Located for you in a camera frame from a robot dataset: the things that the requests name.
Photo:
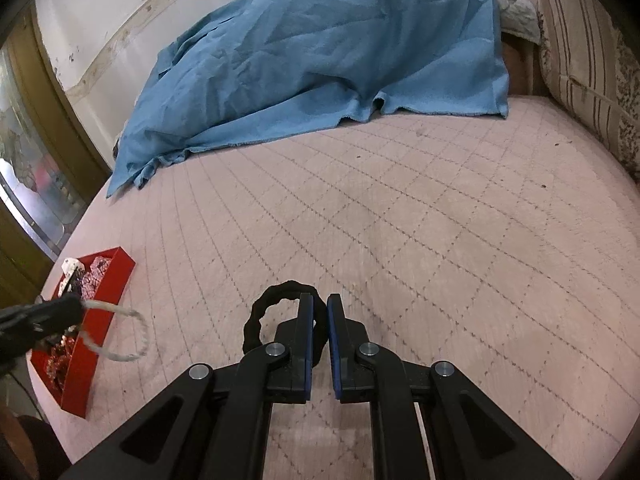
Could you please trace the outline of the red polka dot scrunchie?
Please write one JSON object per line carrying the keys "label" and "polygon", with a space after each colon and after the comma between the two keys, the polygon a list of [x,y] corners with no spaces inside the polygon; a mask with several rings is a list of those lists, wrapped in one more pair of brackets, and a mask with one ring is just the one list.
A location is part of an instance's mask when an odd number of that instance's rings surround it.
{"label": "red polka dot scrunchie", "polygon": [[76,338],[73,335],[63,335],[60,341],[54,344],[49,351],[46,374],[51,386],[56,391],[62,392],[64,390],[75,344]]}

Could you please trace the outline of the red tray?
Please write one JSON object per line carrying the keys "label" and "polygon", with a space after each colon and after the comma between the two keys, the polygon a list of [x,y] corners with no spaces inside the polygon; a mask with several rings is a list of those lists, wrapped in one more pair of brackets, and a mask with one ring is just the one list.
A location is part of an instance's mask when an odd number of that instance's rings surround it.
{"label": "red tray", "polygon": [[[85,266],[90,266],[96,257],[107,258],[110,260],[110,265],[106,269],[104,278],[96,286],[94,298],[118,304],[136,263],[121,247],[105,249],[102,252],[80,257],[79,260]],[[96,344],[103,344],[112,318],[113,313],[111,312],[89,310],[85,314],[82,326],[88,330],[89,336]],[[64,382],[60,386],[56,386],[47,374],[49,361],[49,351],[34,350],[30,357],[35,373],[42,380],[50,395],[53,396],[55,403],[63,411],[85,418],[91,383],[99,356],[79,338],[66,361],[66,365],[63,366]]]}

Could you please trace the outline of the black white striped scrunchie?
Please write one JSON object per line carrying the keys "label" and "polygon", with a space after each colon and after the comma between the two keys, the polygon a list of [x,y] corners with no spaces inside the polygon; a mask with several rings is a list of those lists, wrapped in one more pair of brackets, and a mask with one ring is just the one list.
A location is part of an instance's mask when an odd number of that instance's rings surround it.
{"label": "black white striped scrunchie", "polygon": [[97,256],[92,260],[82,274],[80,279],[81,298],[91,300],[96,296],[96,291],[100,286],[112,259],[103,256]]}

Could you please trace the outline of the wooden framed mirror door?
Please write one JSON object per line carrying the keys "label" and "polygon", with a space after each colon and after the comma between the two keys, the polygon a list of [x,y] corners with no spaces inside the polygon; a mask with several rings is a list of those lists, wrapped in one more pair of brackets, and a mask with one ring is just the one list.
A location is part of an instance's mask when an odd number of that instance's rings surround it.
{"label": "wooden framed mirror door", "polygon": [[54,76],[29,3],[1,44],[1,304],[28,304],[110,176]]}

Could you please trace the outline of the pink quilted bedspread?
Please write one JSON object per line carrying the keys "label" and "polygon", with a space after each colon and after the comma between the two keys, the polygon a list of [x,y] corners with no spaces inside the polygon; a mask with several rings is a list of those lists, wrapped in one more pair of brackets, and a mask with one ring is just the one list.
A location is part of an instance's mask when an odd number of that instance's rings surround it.
{"label": "pink quilted bedspread", "polygon": [[78,460],[189,365],[238,362],[270,285],[339,294],[401,359],[447,360],[578,479],[600,477],[639,415],[639,191],[546,99],[507,118],[395,114],[210,152],[99,194],[64,248],[136,263],[85,418],[39,379]]}

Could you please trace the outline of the striped beige pillow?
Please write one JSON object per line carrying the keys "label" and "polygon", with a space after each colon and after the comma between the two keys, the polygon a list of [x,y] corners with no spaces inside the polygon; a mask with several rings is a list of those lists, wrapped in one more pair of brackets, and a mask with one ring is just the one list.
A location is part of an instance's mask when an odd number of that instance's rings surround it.
{"label": "striped beige pillow", "polygon": [[634,179],[639,60],[599,0],[538,0],[542,79]]}

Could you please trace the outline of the blue cloth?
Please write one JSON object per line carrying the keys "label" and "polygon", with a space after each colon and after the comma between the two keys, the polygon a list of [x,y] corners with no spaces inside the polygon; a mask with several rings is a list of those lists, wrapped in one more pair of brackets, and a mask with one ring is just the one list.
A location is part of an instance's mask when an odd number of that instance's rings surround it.
{"label": "blue cloth", "polygon": [[108,192],[374,113],[506,116],[508,90],[497,0],[234,0],[158,54]]}

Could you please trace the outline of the grey white pillow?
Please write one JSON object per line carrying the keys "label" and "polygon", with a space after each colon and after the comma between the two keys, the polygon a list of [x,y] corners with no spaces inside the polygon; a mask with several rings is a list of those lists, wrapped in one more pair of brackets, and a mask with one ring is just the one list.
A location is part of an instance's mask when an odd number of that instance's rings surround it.
{"label": "grey white pillow", "polygon": [[540,43],[537,10],[530,0],[497,0],[501,30],[532,44]]}

